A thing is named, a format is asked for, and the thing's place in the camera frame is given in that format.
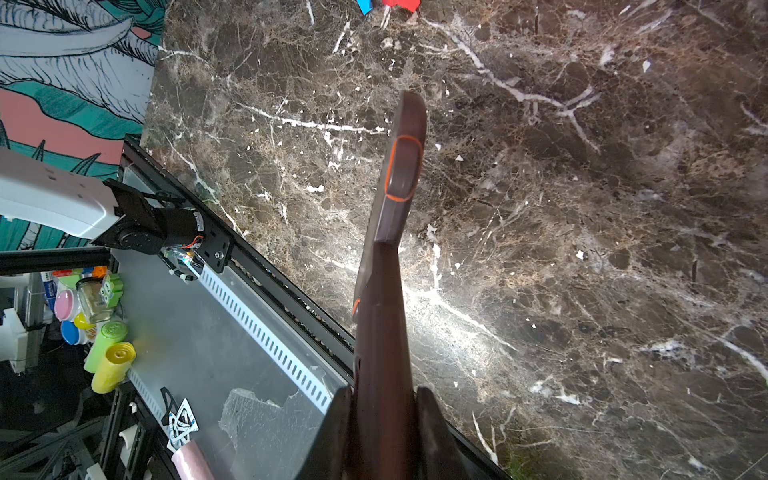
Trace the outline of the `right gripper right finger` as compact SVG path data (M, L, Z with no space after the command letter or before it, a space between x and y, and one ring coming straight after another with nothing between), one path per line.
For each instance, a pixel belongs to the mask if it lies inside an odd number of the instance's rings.
M433 392L427 387L416 390L419 436L419 479L468 480L455 439L448 429Z

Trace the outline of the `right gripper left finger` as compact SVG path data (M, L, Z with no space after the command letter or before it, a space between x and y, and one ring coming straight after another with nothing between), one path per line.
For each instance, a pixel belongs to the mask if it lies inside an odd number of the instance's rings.
M352 405L352 387L340 388L334 395L316 438L298 472L298 480L344 478Z

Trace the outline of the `brown hand brush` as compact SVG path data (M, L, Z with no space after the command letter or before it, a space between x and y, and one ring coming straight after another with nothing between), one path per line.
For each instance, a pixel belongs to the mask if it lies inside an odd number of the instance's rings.
M398 249L422 171L426 106L405 91L385 150L355 286L354 440L358 479L409 479L415 401Z

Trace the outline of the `red paper scrap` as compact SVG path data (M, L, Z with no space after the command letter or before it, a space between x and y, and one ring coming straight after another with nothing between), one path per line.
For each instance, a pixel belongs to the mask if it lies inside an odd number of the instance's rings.
M409 12L416 12L421 5L421 0L382 0L382 3L391 8L400 7Z

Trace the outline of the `blue paper scrap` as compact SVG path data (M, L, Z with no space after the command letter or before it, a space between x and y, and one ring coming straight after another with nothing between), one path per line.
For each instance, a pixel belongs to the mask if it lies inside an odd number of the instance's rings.
M367 15L373 10L372 0L357 0L357 4L363 15Z

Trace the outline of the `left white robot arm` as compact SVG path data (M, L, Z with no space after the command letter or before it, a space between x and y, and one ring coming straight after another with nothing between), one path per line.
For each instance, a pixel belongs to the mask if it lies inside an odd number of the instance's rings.
M1 215L87 239L97 246L156 254L203 239L192 209L153 207L146 194L1 149Z

